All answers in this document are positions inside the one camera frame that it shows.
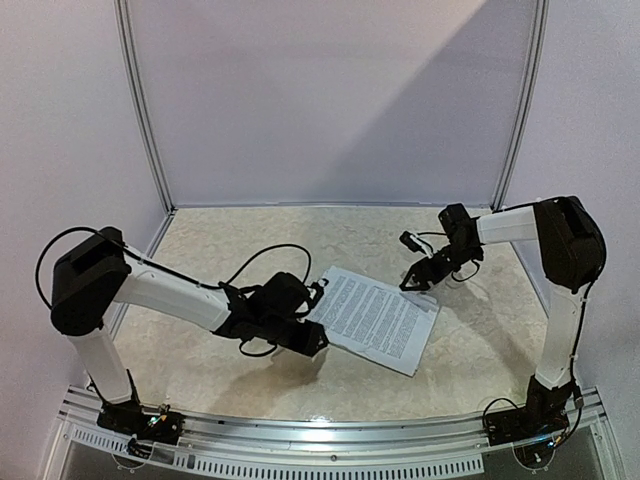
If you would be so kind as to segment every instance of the white cylinder arm segment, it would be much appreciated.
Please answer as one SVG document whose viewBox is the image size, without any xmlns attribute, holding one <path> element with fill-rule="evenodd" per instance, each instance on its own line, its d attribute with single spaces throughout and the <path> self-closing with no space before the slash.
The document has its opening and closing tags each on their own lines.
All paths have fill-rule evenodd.
<svg viewBox="0 0 640 480">
<path fill-rule="evenodd" d="M 551 285 L 551 309 L 542 358 L 536 369 L 536 380 L 549 390 L 572 381 L 571 361 L 575 340 L 580 328 L 584 285 L 578 293 L 559 285 Z"/>
<path fill-rule="evenodd" d="M 157 310 L 211 332 L 229 316 L 227 295 L 222 290 L 200 288 L 130 257 L 125 261 L 131 273 L 114 301 Z"/>
<path fill-rule="evenodd" d="M 87 335 L 67 335 L 84 364 L 91 380 L 99 386 L 99 394 L 107 402 L 121 403 L 131 399 L 129 375 L 122 365 L 113 340 L 104 326 Z"/>
<path fill-rule="evenodd" d="M 484 245 L 538 238 L 533 207 L 521 207 L 484 215 L 478 218 L 476 225 L 478 238 Z"/>
</svg>

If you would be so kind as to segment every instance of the vent grille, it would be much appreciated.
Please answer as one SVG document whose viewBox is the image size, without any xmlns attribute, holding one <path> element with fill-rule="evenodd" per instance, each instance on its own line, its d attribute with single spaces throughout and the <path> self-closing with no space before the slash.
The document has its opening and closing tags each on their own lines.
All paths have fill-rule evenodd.
<svg viewBox="0 0 640 480">
<path fill-rule="evenodd" d="M 126 455 L 127 440 L 104 430 L 76 425 L 73 440 L 105 452 Z M 462 478 L 484 473 L 481 455 L 467 455 L 406 466 L 279 467 L 224 460 L 203 453 L 176 451 L 172 464 L 158 465 L 230 480 L 422 480 Z"/>
</svg>

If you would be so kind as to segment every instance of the metal frame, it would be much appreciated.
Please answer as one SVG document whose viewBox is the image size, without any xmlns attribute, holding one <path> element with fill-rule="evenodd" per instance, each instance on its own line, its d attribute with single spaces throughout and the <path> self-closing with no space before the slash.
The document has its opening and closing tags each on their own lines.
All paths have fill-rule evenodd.
<svg viewBox="0 0 640 480">
<path fill-rule="evenodd" d="M 131 88 L 131 97 L 138 119 L 138 126 L 140 127 L 142 143 L 144 144 L 147 160 L 158 190 L 158 195 L 160 196 L 160 201 L 165 211 L 170 214 L 175 207 L 169 189 L 169 182 L 167 181 L 167 176 L 158 153 L 158 147 L 153 136 L 153 129 L 151 128 L 151 120 L 142 88 L 138 59 L 133 41 L 131 16 L 127 0 L 115 0 L 115 9 L 118 20 L 118 31 L 120 32 L 120 44 L 122 45 L 122 54 L 124 56 L 124 65 L 129 80 L 129 87 Z"/>
<path fill-rule="evenodd" d="M 607 478 L 624 478 L 598 392 L 590 389 L 584 398 L 580 428 L 591 429 Z M 100 408 L 94 393 L 69 388 L 56 420 L 57 435 L 46 480 L 60 477 L 71 442 L 127 457 L 123 451 L 128 438 L 96 426 Z M 483 453 L 511 448 L 489 447 L 480 413 L 336 423 L 185 413 L 185 432 L 179 444 L 157 444 L 150 464 L 231 479 L 444 479 L 482 473 Z M 575 420 L 577 411 L 571 410 L 569 415 Z"/>
<path fill-rule="evenodd" d="M 140 133 L 142 136 L 145 151 L 147 153 L 147 159 L 151 173 L 153 175 L 160 200 L 165 210 L 170 213 L 176 208 L 176 204 L 171 196 L 169 188 L 169 182 L 164 170 L 164 166 L 158 153 L 158 147 L 153 135 L 153 129 L 151 126 L 151 120 L 149 111 L 144 95 L 144 89 L 142 86 L 142 79 L 140 76 L 140 69 L 138 59 L 135 50 L 135 42 L 131 24 L 131 14 L 129 11 L 128 0 L 114 0 L 116 17 L 118 20 L 118 29 L 120 32 L 120 42 L 122 44 L 122 51 L 124 55 L 124 63 L 127 71 L 127 77 L 129 80 L 129 86 L 131 88 L 131 95 L 133 98 L 133 104 L 138 118 L 138 125 L 140 127 Z M 518 102 L 518 112 L 516 116 L 516 122 L 513 127 L 511 137 L 509 140 L 509 148 L 507 156 L 505 158 L 504 166 L 498 183 L 494 189 L 493 195 L 489 199 L 489 206 L 496 210 L 504 202 L 504 198 L 511 181 L 513 169 L 515 166 L 516 157 L 522 143 L 524 135 L 524 128 L 527 121 L 527 116 L 531 107 L 531 101 L 533 98 L 533 90 L 535 86 L 535 80 L 538 73 L 538 66 L 540 63 L 540 56 L 542 53 L 542 42 L 544 39 L 544 31 L 546 26 L 548 0 L 536 0 L 536 15 L 532 24 L 531 38 L 529 49 L 527 53 L 527 65 L 522 79 L 522 88 Z M 338 205 L 349 205 L 343 202 L 337 202 Z M 250 205 L 180 205 L 180 208 L 198 208 L 198 207 L 226 207 L 226 206 L 290 206 L 290 205 L 315 205 L 308 202 L 270 202 Z M 438 206 L 439 204 L 430 204 L 423 202 L 409 202 L 409 203 L 393 203 L 393 202 L 381 202 L 372 203 L 371 205 L 381 206 Z"/>
<path fill-rule="evenodd" d="M 520 102 L 518 105 L 518 113 L 516 123 L 509 140 L 509 150 L 505 159 L 504 168 L 496 185 L 495 191 L 491 198 L 491 209 L 499 209 L 507 195 L 509 183 L 513 175 L 516 158 L 524 137 L 524 129 L 531 109 L 531 101 L 533 99 L 533 91 L 538 75 L 538 67 L 540 65 L 540 57 L 542 55 L 542 43 L 544 40 L 544 32 L 547 24 L 547 12 L 549 10 L 548 0 L 537 0 L 536 16 L 533 22 L 531 32 L 531 43 L 529 44 L 529 54 L 527 66 L 522 82 L 522 90 L 520 92 Z"/>
</svg>

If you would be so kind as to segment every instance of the metal bar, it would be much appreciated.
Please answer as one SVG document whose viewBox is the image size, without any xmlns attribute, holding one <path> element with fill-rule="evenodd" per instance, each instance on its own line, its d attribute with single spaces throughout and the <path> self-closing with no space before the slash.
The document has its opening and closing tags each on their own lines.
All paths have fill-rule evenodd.
<svg viewBox="0 0 640 480">
<path fill-rule="evenodd" d="M 144 90 L 142 88 L 142 80 L 140 78 L 140 70 L 138 67 L 127 0 L 115 0 L 115 9 L 125 70 L 129 80 L 133 106 L 138 119 L 138 126 L 140 127 L 142 143 L 147 154 L 149 168 L 151 169 L 151 174 L 156 184 L 156 189 L 158 190 L 162 206 L 167 213 L 171 213 L 174 210 L 174 204 L 171 197 L 171 191 L 169 189 L 169 182 L 167 180 L 164 167 L 162 166 L 156 141 L 153 136 L 153 130 L 151 128 L 151 120 L 149 118 L 149 111 L 147 109 Z"/>
<path fill-rule="evenodd" d="M 179 204 L 178 209 L 188 208 L 254 208 L 254 207 L 446 207 L 442 202 L 247 202 L 247 203 L 192 203 Z M 465 203 L 467 208 L 489 208 L 487 204 Z"/>
<path fill-rule="evenodd" d="M 513 169 L 515 167 L 516 158 L 524 138 L 524 130 L 527 123 L 527 117 L 531 108 L 531 101 L 533 99 L 533 91 L 536 83 L 536 77 L 538 75 L 538 67 L 540 65 L 540 57 L 542 55 L 542 43 L 544 40 L 544 31 L 547 23 L 547 12 L 549 8 L 548 0 L 537 0 L 536 2 L 536 16 L 533 23 L 533 29 L 531 32 L 531 43 L 529 44 L 529 52 L 527 56 L 527 66 L 525 69 L 525 75 L 522 82 L 522 90 L 520 93 L 520 102 L 518 105 L 518 114 L 516 116 L 516 123 L 511 133 L 511 139 L 509 140 L 509 149 L 507 157 L 504 162 L 504 167 L 498 184 L 494 190 L 491 199 L 492 210 L 500 208 L 507 195 L 507 189 L 509 188 L 509 182 L 513 175 Z"/>
<path fill-rule="evenodd" d="M 604 415 L 595 389 L 584 393 L 584 424 Z M 101 402 L 87 390 L 70 387 L 60 409 L 60 418 L 95 425 Z M 186 415 L 181 445 L 191 448 L 246 448 L 295 451 L 381 451 L 429 448 L 443 454 L 459 447 L 484 448 L 486 436 L 482 414 L 388 422 L 290 422 L 254 418 L 222 417 L 182 412 Z"/>
</svg>

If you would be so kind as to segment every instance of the connector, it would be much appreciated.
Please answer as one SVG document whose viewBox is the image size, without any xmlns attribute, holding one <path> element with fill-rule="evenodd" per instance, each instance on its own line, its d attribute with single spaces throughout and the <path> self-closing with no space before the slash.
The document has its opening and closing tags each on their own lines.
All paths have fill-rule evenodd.
<svg viewBox="0 0 640 480">
<path fill-rule="evenodd" d="M 577 383 L 573 384 L 573 403 L 578 409 L 584 407 L 584 397 L 582 396 L 582 390 L 580 390 L 580 386 Z"/>
<path fill-rule="evenodd" d="M 423 252 L 422 247 L 412 237 L 413 234 L 405 230 L 400 235 L 400 242 L 413 253 Z"/>
</svg>

